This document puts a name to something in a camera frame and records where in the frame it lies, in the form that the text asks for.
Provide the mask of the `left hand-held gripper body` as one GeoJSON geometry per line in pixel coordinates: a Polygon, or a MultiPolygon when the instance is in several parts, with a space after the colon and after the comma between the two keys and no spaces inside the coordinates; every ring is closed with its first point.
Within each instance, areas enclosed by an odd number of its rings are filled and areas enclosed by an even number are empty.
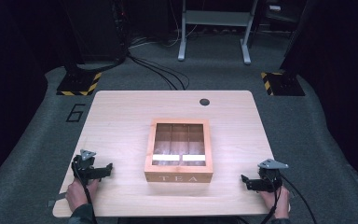
{"type": "Polygon", "coordinates": [[[104,168],[94,168],[95,152],[81,149],[79,155],[75,155],[72,160],[71,168],[74,173],[74,177],[79,179],[81,184],[88,185],[91,179],[99,178],[101,174],[105,173],[104,168]]]}

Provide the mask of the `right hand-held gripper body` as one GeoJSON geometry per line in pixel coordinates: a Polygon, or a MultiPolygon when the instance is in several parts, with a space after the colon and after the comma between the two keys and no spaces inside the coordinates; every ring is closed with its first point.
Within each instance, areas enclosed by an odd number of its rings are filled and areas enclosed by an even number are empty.
{"type": "Polygon", "coordinates": [[[289,165],[273,159],[267,159],[258,164],[259,179],[250,181],[250,189],[256,191],[274,192],[282,186],[281,169],[289,165]]]}

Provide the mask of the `person's right hand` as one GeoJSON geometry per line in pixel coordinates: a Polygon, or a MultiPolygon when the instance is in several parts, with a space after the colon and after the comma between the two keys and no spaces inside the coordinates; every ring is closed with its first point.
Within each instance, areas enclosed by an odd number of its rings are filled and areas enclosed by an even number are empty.
{"type": "Polygon", "coordinates": [[[276,219],[289,218],[289,190],[285,187],[280,187],[277,193],[259,191],[258,194],[263,199],[267,209],[276,207],[274,217],[276,219]]]}

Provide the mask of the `person's left hand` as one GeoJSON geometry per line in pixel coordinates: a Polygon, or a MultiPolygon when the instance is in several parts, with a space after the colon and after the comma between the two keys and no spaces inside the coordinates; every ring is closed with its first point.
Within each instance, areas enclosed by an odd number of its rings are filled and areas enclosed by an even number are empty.
{"type": "MultiPolygon", "coordinates": [[[[93,201],[99,186],[99,180],[92,180],[87,186],[89,197],[93,201]]],[[[69,208],[74,212],[79,206],[89,202],[86,192],[80,180],[75,178],[74,181],[68,186],[65,199],[69,204],[69,208]]]]}

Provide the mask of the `wooden tea box glass lid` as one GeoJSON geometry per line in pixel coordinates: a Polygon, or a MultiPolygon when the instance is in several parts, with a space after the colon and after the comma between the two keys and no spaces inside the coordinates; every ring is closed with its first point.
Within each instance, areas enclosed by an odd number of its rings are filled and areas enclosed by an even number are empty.
{"type": "Polygon", "coordinates": [[[147,182],[210,183],[213,177],[210,123],[207,119],[154,119],[145,157],[147,182]],[[154,154],[180,155],[179,161],[152,161],[154,154]],[[205,155],[205,161],[182,161],[205,155]]]}

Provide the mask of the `black cabinet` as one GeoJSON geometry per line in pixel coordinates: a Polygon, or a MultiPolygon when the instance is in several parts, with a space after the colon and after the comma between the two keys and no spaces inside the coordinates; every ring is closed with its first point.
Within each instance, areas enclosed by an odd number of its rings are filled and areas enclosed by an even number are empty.
{"type": "Polygon", "coordinates": [[[123,0],[63,0],[84,62],[123,63],[128,18],[123,0]]]}

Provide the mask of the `black yellow striped base plate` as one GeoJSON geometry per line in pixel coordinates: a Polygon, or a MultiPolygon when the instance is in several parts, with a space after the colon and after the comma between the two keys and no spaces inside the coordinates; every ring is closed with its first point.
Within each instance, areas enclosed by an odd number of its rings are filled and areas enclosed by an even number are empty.
{"type": "Polygon", "coordinates": [[[304,96],[301,85],[296,77],[289,77],[285,73],[261,74],[264,87],[270,96],[304,96]]]}
{"type": "Polygon", "coordinates": [[[78,75],[66,74],[56,90],[57,95],[91,95],[95,91],[101,73],[82,72],[78,75]]]}

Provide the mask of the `white metal stand frame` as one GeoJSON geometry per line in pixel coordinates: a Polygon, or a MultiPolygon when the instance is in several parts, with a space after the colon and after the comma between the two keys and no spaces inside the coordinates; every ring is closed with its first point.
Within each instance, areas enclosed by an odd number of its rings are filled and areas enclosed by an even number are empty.
{"type": "Polygon", "coordinates": [[[219,25],[244,27],[245,34],[240,40],[242,60],[246,65],[251,64],[248,49],[248,39],[254,22],[255,11],[259,0],[251,0],[252,7],[249,12],[204,11],[189,10],[186,8],[186,0],[182,0],[182,27],[181,42],[178,52],[178,61],[182,62],[186,57],[186,27],[191,25],[219,25]]]}

